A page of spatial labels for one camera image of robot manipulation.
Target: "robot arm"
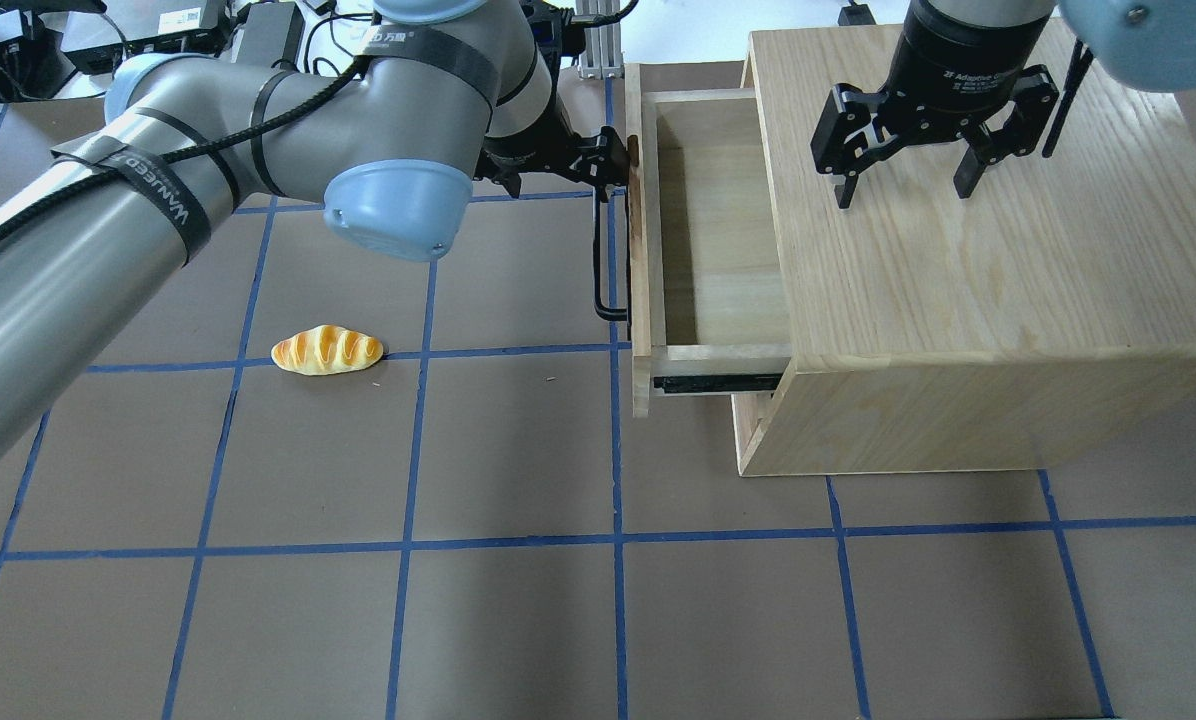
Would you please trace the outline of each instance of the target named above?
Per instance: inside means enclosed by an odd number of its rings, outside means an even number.
[[[428,261],[475,176],[624,183],[615,133],[567,126],[519,1],[376,6],[384,22],[336,81],[133,59],[99,135],[0,208],[0,456],[250,193],[325,201],[348,240]]]

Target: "grid floor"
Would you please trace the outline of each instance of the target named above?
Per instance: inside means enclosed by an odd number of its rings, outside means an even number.
[[[0,108],[0,201],[98,118]],[[527,189],[432,266],[243,206],[0,464],[0,716],[1196,716],[1196,398],[1036,472],[737,478],[725,399],[630,416],[588,194]],[[273,368],[322,322],[386,362]]]

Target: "white label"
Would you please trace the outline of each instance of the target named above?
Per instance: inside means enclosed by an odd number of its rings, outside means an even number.
[[[187,29],[197,29],[201,22],[201,8],[172,10],[170,13],[158,16],[158,35],[183,32]]]

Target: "open drawer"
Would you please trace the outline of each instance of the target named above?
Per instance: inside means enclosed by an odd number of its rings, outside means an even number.
[[[634,414],[658,393],[770,392],[791,328],[753,91],[626,92]]]

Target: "cabinet top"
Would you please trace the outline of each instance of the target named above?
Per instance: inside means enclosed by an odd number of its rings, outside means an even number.
[[[1173,96],[1098,61],[1054,158],[959,200],[965,144],[910,147],[837,208],[812,130],[835,83],[881,85],[899,31],[750,35],[795,366],[1196,356],[1196,145]],[[1054,20],[1032,63],[1063,79],[1073,41]]]

